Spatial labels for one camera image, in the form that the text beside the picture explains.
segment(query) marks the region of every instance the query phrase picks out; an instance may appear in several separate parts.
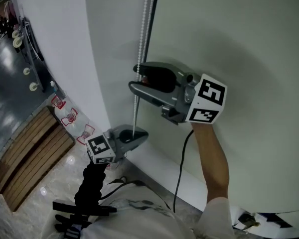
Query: white bead chain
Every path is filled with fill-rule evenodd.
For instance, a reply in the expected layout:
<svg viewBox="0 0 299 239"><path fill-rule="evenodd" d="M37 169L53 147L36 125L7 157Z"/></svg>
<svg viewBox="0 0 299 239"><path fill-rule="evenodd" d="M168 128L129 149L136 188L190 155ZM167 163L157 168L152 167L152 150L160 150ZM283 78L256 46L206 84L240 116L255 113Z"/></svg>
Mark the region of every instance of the white bead chain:
<svg viewBox="0 0 299 239"><path fill-rule="evenodd" d="M144 26L145 26L145 16L146 16L146 9L148 5L148 0L144 0L144 7L143 7L143 15L142 15L142 25L141 25L141 35L140 35L140 45L139 45L139 56L138 56L138 64L137 64L137 71L136 71L136 81L141 80L140 75L140 64L144 61L145 56L145 47L147 43L147 38L149 34L149 26L150 26L150 16L151 16L151 8L152 8L153 0L150 1L150 12L149 12L149 18L148 18L148 25L147 30L145 33L145 41L144 41L144 48L142 51L143 46L143 36L144 36ZM139 103L139 97L137 95L134 96L134 114L133 114L133 137L135 133L136 128L136 119L137 119L137 111L138 111L138 103Z"/></svg>

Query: glossy floor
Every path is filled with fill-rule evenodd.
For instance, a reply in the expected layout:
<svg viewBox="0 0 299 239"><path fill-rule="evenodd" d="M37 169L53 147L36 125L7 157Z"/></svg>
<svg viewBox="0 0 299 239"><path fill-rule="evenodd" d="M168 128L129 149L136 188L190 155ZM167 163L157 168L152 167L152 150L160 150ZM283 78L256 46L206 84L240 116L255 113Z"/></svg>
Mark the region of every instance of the glossy floor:
<svg viewBox="0 0 299 239"><path fill-rule="evenodd" d="M26 120L52 92L48 88L31 92L29 84L35 82L33 73L25 76L29 67L21 53L12 46L12 39L0 40L0 151L13 132Z"/></svg>

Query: t-shirt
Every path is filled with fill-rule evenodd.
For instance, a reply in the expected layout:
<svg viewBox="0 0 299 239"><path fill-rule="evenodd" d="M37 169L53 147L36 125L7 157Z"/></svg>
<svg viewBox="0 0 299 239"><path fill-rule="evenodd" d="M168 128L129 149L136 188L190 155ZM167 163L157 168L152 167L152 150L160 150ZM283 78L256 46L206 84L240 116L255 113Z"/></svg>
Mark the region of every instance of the t-shirt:
<svg viewBox="0 0 299 239"><path fill-rule="evenodd" d="M120 183L109 185L113 191ZM101 205L117 208L108 217L98 217L81 231L82 239L233 239L229 202L226 198L211 200L195 228L191 230L166 206L165 202L147 187L126 185ZM57 232L45 233L42 238L62 238Z"/></svg>

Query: person's right arm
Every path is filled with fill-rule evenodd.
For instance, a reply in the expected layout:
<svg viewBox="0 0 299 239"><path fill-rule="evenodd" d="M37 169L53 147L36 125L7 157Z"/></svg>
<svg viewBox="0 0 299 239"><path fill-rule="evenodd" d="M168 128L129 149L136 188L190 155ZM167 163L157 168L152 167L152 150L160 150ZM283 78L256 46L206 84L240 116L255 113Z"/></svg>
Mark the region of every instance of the person's right arm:
<svg viewBox="0 0 299 239"><path fill-rule="evenodd" d="M229 170L213 126L192 123L198 143L201 167L207 185L207 202L214 198L228 198Z"/></svg>

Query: caster wheel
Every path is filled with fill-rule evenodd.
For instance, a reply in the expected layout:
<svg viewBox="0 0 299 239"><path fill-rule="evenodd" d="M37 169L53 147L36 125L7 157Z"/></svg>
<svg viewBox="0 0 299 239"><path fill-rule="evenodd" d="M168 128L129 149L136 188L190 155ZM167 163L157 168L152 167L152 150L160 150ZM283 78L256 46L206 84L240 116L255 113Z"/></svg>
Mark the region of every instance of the caster wheel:
<svg viewBox="0 0 299 239"><path fill-rule="evenodd" d="M23 70L23 74L24 75L29 75L29 73L30 73L30 68L24 68L24 70Z"/></svg>
<svg viewBox="0 0 299 239"><path fill-rule="evenodd" d="M31 91L36 91L38 88L38 84L35 82L31 82L29 88Z"/></svg>
<svg viewBox="0 0 299 239"><path fill-rule="evenodd" d="M12 33L12 38L13 38L13 39L16 39L18 36L19 36L19 30L15 30L15 31L13 31L13 33Z"/></svg>
<svg viewBox="0 0 299 239"><path fill-rule="evenodd" d="M19 48L22 45L23 39L21 37L17 37L13 40L13 46L14 48Z"/></svg>

